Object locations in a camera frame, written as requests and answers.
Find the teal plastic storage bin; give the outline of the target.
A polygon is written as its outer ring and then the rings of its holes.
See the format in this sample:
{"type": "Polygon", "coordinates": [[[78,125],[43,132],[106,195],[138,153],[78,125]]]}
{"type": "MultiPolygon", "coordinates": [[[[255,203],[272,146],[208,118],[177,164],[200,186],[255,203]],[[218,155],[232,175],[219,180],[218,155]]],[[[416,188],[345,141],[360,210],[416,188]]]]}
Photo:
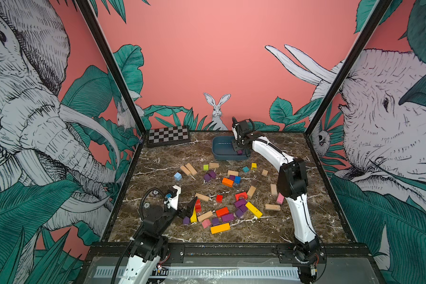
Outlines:
{"type": "Polygon", "coordinates": [[[250,150],[241,153],[234,150],[232,141],[234,136],[217,136],[212,140],[212,153],[216,160],[247,160],[251,156],[250,150]]]}

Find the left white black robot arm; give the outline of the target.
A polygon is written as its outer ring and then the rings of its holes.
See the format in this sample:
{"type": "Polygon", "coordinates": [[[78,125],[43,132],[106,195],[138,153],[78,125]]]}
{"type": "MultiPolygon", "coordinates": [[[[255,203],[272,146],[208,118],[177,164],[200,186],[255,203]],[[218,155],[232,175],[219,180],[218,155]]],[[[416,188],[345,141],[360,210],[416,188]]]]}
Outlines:
{"type": "Polygon", "coordinates": [[[163,235],[164,232],[176,217],[184,219],[191,216],[198,200],[195,196],[186,208],[179,208],[180,194],[181,187],[176,185],[166,192],[155,187],[145,192],[138,208],[140,226],[117,261],[111,277],[112,284],[116,280],[121,284],[145,284],[160,262],[168,259],[169,240],[163,235]],[[144,203],[151,193],[161,195],[163,205],[150,206],[145,214],[144,203]]]}

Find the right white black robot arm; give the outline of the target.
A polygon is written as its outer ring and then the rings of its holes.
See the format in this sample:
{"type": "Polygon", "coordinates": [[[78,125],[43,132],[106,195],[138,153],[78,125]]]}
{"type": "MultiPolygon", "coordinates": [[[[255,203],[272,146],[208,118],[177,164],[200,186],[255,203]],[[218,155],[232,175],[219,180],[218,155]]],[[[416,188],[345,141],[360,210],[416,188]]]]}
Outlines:
{"type": "Polygon", "coordinates": [[[321,238],[315,232],[307,202],[308,178],[305,161],[286,154],[262,132],[255,129],[251,119],[232,118],[234,150],[253,150],[263,156],[278,171],[277,191],[289,204],[295,247],[293,256],[300,264],[299,279],[313,284],[318,279],[317,265],[321,259],[321,238]]]}

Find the purple bricks back left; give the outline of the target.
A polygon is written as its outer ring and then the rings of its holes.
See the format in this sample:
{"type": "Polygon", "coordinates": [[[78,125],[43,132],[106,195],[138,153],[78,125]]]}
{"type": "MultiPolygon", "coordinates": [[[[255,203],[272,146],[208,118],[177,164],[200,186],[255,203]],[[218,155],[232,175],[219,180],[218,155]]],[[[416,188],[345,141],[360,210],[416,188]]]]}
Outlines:
{"type": "Polygon", "coordinates": [[[209,170],[205,175],[204,175],[204,181],[205,182],[210,182],[213,181],[217,178],[217,174],[214,170],[209,170]]]}

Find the red stacked brick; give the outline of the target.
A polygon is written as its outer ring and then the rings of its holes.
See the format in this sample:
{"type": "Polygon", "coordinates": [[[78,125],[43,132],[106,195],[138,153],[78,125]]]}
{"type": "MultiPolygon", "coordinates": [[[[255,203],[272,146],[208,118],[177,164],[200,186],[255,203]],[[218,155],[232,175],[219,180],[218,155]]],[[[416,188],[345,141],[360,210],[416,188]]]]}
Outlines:
{"type": "Polygon", "coordinates": [[[195,212],[196,213],[200,213],[201,211],[202,211],[201,200],[196,200],[196,203],[195,203],[195,212]]]}

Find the upright yellow brick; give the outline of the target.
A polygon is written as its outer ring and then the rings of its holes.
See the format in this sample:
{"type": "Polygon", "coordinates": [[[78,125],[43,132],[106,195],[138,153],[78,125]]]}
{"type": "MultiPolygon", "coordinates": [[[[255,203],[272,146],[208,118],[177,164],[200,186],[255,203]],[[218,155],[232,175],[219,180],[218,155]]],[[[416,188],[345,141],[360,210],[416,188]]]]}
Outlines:
{"type": "Polygon", "coordinates": [[[190,217],[190,222],[191,223],[196,223],[197,221],[198,221],[198,219],[197,219],[196,211],[193,210],[193,213],[192,213],[192,215],[190,217]]]}

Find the light blue cube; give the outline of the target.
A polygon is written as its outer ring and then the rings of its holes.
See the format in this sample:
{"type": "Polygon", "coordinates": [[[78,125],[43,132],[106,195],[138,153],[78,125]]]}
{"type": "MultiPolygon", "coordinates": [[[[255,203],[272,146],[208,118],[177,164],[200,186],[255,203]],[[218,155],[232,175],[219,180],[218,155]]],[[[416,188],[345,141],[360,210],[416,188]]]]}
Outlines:
{"type": "Polygon", "coordinates": [[[182,179],[182,175],[179,172],[176,172],[174,174],[174,178],[175,178],[175,180],[180,181],[182,179]]]}

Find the natural wood brick middle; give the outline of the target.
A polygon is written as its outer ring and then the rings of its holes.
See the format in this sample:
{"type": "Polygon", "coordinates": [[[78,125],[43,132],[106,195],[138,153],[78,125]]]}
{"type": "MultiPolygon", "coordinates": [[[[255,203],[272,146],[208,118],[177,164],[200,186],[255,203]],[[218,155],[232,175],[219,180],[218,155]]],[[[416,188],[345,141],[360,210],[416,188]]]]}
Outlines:
{"type": "Polygon", "coordinates": [[[209,196],[203,194],[196,193],[195,197],[197,197],[201,201],[209,201],[209,196]]]}

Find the natural wood brick pair left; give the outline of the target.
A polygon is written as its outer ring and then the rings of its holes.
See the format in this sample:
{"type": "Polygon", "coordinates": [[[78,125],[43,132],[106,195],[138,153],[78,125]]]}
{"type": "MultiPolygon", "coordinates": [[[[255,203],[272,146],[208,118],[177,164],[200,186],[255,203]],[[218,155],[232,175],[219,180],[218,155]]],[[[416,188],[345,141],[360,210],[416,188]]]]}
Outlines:
{"type": "Polygon", "coordinates": [[[185,165],[182,165],[180,169],[186,174],[186,175],[196,175],[197,171],[195,168],[190,164],[187,163],[185,165]]]}

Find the natural wood brick front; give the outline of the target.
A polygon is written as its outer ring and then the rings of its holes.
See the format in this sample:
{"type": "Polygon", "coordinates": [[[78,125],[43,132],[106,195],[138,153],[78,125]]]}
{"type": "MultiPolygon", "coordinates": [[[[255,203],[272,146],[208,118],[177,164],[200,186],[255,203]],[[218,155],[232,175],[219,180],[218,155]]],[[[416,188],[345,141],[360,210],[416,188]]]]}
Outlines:
{"type": "Polygon", "coordinates": [[[212,211],[208,211],[208,212],[206,212],[206,213],[204,213],[204,214],[200,215],[200,216],[198,217],[198,221],[199,221],[199,222],[203,222],[204,220],[207,220],[207,219],[211,218],[213,215],[214,215],[214,214],[213,214],[213,212],[212,212],[212,211]]]}

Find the pink brick front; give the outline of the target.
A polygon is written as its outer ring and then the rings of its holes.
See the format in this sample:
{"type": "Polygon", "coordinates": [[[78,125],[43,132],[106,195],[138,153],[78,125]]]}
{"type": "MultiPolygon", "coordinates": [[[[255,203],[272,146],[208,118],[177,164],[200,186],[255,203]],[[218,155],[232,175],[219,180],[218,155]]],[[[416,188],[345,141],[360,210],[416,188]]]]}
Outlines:
{"type": "Polygon", "coordinates": [[[202,222],[203,228],[208,228],[211,226],[211,221],[209,219],[203,220],[202,222]]]}

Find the pink brick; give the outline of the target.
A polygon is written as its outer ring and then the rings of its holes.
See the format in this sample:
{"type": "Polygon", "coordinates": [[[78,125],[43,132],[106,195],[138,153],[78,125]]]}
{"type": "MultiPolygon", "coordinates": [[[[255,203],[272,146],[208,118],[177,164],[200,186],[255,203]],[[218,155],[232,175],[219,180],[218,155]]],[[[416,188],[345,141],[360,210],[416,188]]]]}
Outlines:
{"type": "Polygon", "coordinates": [[[208,228],[211,226],[211,221],[209,219],[203,220],[202,222],[203,228],[208,228]]]}
{"type": "Polygon", "coordinates": [[[281,193],[279,193],[277,200],[276,200],[277,204],[282,205],[284,203],[284,199],[285,199],[285,197],[281,193]]]}

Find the orange brick centre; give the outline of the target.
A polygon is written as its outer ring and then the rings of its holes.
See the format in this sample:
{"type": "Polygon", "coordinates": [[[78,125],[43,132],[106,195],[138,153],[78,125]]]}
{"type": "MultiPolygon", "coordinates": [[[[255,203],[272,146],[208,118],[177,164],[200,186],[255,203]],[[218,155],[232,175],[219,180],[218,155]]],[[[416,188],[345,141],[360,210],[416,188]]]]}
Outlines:
{"type": "Polygon", "coordinates": [[[226,177],[222,179],[221,183],[222,183],[223,185],[225,185],[225,186],[229,187],[229,188],[232,188],[232,187],[233,187],[233,185],[234,185],[234,181],[233,181],[233,180],[230,180],[230,179],[228,179],[228,178],[226,178],[226,177]]]}

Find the orange red brick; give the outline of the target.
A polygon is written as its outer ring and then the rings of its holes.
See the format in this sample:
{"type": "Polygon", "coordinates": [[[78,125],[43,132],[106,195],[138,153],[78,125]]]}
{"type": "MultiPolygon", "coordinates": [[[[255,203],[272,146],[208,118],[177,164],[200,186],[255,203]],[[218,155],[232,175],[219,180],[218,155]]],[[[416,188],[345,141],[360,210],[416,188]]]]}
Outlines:
{"type": "Polygon", "coordinates": [[[230,212],[227,207],[224,207],[215,211],[215,214],[218,218],[221,218],[222,216],[227,215],[229,213],[230,212]]]}

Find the long yellow brick front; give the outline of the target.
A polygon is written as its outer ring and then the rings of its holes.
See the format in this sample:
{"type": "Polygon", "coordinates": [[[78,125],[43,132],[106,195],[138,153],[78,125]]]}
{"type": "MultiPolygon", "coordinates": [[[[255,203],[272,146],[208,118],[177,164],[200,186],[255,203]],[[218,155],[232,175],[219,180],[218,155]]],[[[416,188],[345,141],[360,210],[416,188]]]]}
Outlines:
{"type": "Polygon", "coordinates": [[[224,223],[224,224],[220,224],[220,225],[217,225],[217,226],[212,226],[210,228],[210,230],[211,230],[211,234],[218,234],[218,233],[228,231],[228,230],[230,230],[230,228],[231,227],[230,227],[229,223],[224,223]]]}

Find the natural wood brick upright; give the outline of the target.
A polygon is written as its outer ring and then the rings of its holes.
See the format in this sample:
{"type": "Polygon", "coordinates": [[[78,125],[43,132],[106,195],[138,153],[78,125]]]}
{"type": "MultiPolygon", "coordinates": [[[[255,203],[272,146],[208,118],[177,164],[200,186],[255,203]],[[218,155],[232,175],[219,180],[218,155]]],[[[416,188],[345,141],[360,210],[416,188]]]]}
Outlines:
{"type": "Polygon", "coordinates": [[[256,187],[255,186],[251,186],[248,191],[247,191],[247,198],[252,198],[252,196],[254,195],[255,191],[256,191],[256,187]]]}

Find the red arch brick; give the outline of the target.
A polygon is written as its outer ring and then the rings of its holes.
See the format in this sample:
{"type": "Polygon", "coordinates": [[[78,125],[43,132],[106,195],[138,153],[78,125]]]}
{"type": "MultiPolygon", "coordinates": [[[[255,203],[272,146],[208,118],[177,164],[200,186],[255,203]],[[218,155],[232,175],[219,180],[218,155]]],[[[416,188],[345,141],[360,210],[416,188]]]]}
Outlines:
{"type": "Polygon", "coordinates": [[[235,194],[235,200],[236,201],[239,201],[241,199],[244,199],[244,200],[248,199],[248,195],[247,195],[246,192],[241,192],[241,193],[235,194]]]}

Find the black white checkerboard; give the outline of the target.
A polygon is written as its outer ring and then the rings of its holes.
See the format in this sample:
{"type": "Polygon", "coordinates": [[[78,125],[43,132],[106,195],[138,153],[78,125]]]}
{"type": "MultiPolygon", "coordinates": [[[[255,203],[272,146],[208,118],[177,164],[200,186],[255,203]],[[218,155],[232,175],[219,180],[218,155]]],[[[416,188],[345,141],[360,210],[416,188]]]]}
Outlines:
{"type": "Polygon", "coordinates": [[[149,130],[147,146],[159,147],[190,142],[191,135],[187,126],[165,127],[149,130]]]}

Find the purple brick cluster centre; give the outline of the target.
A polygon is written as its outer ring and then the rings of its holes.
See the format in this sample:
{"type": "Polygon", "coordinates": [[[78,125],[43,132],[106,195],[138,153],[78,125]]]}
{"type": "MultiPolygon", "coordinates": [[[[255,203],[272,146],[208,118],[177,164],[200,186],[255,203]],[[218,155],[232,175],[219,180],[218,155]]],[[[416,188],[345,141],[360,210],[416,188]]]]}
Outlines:
{"type": "Polygon", "coordinates": [[[241,217],[245,215],[246,211],[248,210],[248,208],[246,207],[246,204],[247,204],[247,200],[245,199],[240,199],[234,203],[234,206],[236,209],[235,211],[236,218],[240,219],[241,217]]]}

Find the pink brick right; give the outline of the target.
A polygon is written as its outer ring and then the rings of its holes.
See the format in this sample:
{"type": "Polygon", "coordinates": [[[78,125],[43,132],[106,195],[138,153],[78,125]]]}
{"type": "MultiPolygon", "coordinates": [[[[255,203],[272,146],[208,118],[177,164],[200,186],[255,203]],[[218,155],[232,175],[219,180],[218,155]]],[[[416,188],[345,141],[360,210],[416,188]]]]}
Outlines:
{"type": "Polygon", "coordinates": [[[281,193],[279,193],[277,200],[276,200],[277,204],[282,205],[284,203],[284,199],[285,199],[285,197],[281,193]]]}

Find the natural wood brick right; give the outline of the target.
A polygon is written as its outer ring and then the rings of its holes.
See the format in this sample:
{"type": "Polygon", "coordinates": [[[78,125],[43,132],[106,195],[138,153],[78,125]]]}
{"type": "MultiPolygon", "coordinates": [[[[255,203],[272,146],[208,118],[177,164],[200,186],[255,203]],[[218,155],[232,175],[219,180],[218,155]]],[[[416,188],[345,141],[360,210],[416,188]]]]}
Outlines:
{"type": "Polygon", "coordinates": [[[280,205],[275,205],[275,204],[266,204],[265,205],[265,209],[268,211],[280,211],[281,210],[281,206],[280,205]]]}

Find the angled yellow brick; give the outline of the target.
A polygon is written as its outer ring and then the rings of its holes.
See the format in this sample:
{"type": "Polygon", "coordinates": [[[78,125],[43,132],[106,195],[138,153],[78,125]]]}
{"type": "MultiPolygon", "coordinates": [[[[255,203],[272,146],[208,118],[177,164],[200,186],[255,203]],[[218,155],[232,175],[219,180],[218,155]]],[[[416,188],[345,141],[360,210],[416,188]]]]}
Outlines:
{"type": "Polygon", "coordinates": [[[256,218],[261,218],[263,216],[263,213],[259,209],[257,209],[251,202],[247,202],[245,206],[256,218]]]}

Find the metal front rail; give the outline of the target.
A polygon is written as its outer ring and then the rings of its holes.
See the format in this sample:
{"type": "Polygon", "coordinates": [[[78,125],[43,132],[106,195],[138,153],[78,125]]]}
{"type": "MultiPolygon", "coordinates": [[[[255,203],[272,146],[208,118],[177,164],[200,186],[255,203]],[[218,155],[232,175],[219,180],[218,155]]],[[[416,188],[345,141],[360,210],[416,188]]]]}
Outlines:
{"type": "Polygon", "coordinates": [[[299,280],[295,267],[166,267],[151,272],[149,279],[277,279],[299,280]]]}

